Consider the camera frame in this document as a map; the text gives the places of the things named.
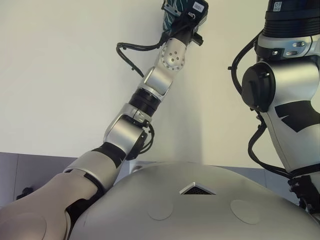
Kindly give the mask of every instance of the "black cable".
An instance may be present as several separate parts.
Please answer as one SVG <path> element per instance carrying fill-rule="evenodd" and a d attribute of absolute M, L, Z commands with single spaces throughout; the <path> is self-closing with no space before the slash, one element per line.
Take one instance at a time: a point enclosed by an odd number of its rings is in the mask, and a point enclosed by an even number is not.
<path fill-rule="evenodd" d="M 238 91 L 238 93 L 241 95 L 242 93 L 242 87 L 239 83 L 239 80 L 237 78 L 237 68 L 238 68 L 238 64 L 241 61 L 241 59 L 250 51 L 250 49 L 252 49 L 254 47 L 254 45 L 257 43 L 259 35 L 263 32 L 263 30 L 261 30 L 257 36 L 255 36 L 239 53 L 238 55 L 235 57 L 235 59 L 232 62 L 232 65 L 228 67 L 228 70 L 231 70 L 231 78 L 232 78 L 232 82 L 236 88 L 236 90 Z"/>
<path fill-rule="evenodd" d="M 172 38 L 172 36 L 176 35 L 177 33 L 181 32 L 182 30 L 184 30 L 185 28 L 189 27 L 188 25 L 184 25 L 180 28 L 178 28 L 178 30 L 168 34 L 168 31 L 164 31 L 161 35 L 161 38 L 159 40 L 159 42 L 157 44 L 154 45 L 149 45 L 149 46 L 144 46 L 144 45 L 137 45 L 137 44 L 131 44 L 131 43 L 127 43 L 127 42 L 119 42 L 116 45 L 116 52 L 119 54 L 119 56 L 127 63 L 131 66 L 131 69 L 133 71 L 136 71 L 142 78 L 144 77 L 143 72 L 121 51 L 121 48 L 123 50 L 126 49 L 131 49 L 131 50 L 135 50 L 135 51 L 151 51 L 154 49 L 158 49 L 160 48 L 165 42 L 167 42 L 170 38 Z"/>
<path fill-rule="evenodd" d="M 151 139 L 150 141 L 143 146 L 142 150 L 140 151 L 139 154 L 144 154 L 146 153 L 151 147 L 152 147 L 152 144 L 154 143 L 154 138 L 155 138 L 155 130 L 154 128 L 152 127 L 151 124 L 149 124 L 149 133 L 151 134 Z"/>
<path fill-rule="evenodd" d="M 263 167 L 264 169 L 266 169 L 266 170 L 268 170 L 268 171 L 270 171 L 272 173 L 275 173 L 275 174 L 281 175 L 283 177 L 286 177 L 288 179 L 291 179 L 292 178 L 291 175 L 284 168 L 266 164 L 266 163 L 260 161 L 257 158 L 257 156 L 255 155 L 255 153 L 253 151 L 253 146 L 255 145 L 257 140 L 262 136 L 262 134 L 265 132 L 265 130 L 267 128 L 267 125 L 266 125 L 264 119 L 262 118 L 262 116 L 260 115 L 259 112 L 257 112 L 257 113 L 258 113 L 258 119 L 260 119 L 261 124 L 258 126 L 257 131 L 254 133 L 254 135 L 251 137 L 251 139 L 250 139 L 250 141 L 248 143 L 248 154 L 249 154 L 249 157 L 254 162 L 256 162 L 261 167 Z"/>

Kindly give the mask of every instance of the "label sticker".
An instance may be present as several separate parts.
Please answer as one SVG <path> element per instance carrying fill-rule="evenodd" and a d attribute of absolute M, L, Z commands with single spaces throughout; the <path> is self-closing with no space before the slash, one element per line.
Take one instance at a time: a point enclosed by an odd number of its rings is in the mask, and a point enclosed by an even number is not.
<path fill-rule="evenodd" d="M 202 13 L 202 11 L 205 9 L 205 6 L 195 1 L 192 8 Z"/>
<path fill-rule="evenodd" d="M 281 10 L 282 1 L 276 1 L 273 5 L 274 12 L 280 12 Z"/>

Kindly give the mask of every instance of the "gray panel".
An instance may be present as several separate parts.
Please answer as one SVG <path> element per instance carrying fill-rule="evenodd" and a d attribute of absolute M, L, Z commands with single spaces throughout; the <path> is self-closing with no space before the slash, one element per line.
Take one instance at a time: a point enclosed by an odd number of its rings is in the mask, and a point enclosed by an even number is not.
<path fill-rule="evenodd" d="M 235 166 L 222 166 L 221 168 L 231 170 L 237 174 L 245 176 L 252 181 L 266 187 L 265 170 L 261 168 L 249 168 L 249 167 L 235 167 Z"/>
<path fill-rule="evenodd" d="M 129 175 L 130 173 L 130 161 L 124 161 L 122 163 L 120 172 L 118 174 L 118 177 L 116 178 L 114 184 L 116 184 L 117 182 L 119 182 L 121 179 L 123 179 L 124 177 L 126 177 L 127 175 Z"/>
<path fill-rule="evenodd" d="M 14 199 L 18 154 L 0 152 L 0 207 Z"/>
<path fill-rule="evenodd" d="M 16 171 L 14 199 L 24 188 L 38 189 L 55 175 L 62 173 L 73 161 L 72 157 L 20 154 Z"/>
<path fill-rule="evenodd" d="M 190 182 L 216 195 L 181 195 Z M 80 216 L 70 239 L 318 240 L 319 234 L 309 214 L 239 174 L 195 163 L 162 163 L 119 181 Z"/>
<path fill-rule="evenodd" d="M 279 196 L 291 201 L 294 204 L 298 204 L 299 199 L 296 194 L 289 191 L 288 179 L 274 174 L 273 172 L 265 170 L 266 187 L 278 194 Z"/>
<path fill-rule="evenodd" d="M 151 166 L 151 164 L 159 164 L 161 162 L 156 162 L 156 161 L 140 161 L 140 160 L 132 160 L 130 161 L 130 165 L 129 165 L 129 173 L 132 173 L 138 169 L 141 169 L 141 168 L 145 168 L 147 167 L 148 165 Z"/>

